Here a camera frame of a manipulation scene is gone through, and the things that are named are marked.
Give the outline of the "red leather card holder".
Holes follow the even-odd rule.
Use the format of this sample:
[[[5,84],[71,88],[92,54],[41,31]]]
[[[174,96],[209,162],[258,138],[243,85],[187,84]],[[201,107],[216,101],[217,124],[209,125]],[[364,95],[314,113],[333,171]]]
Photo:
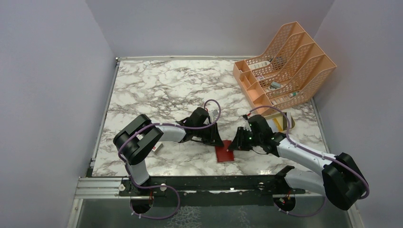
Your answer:
[[[223,140],[223,146],[215,146],[217,163],[234,161],[233,151],[229,149],[230,144],[230,140]]]

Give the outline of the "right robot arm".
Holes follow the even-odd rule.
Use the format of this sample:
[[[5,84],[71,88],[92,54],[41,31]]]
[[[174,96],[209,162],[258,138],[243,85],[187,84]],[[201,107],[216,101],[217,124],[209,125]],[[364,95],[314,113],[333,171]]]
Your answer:
[[[229,150],[249,151],[257,146],[267,154],[292,160],[308,169],[288,167],[279,172],[274,187],[280,193],[308,190],[325,196],[341,210],[350,209],[367,193],[368,183],[350,155],[322,153],[298,144],[286,133],[272,131],[261,115],[248,118],[245,127],[237,128]]]

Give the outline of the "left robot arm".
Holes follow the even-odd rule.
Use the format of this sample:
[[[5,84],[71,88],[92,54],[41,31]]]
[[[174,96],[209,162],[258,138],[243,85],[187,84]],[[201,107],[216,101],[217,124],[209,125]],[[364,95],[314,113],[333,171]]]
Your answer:
[[[185,143],[197,137],[202,144],[224,146],[217,126],[220,115],[220,110],[198,107],[189,117],[173,124],[152,123],[145,114],[131,121],[114,137],[113,143],[133,180],[132,190],[138,195],[148,192],[150,175],[145,159],[159,142]]]

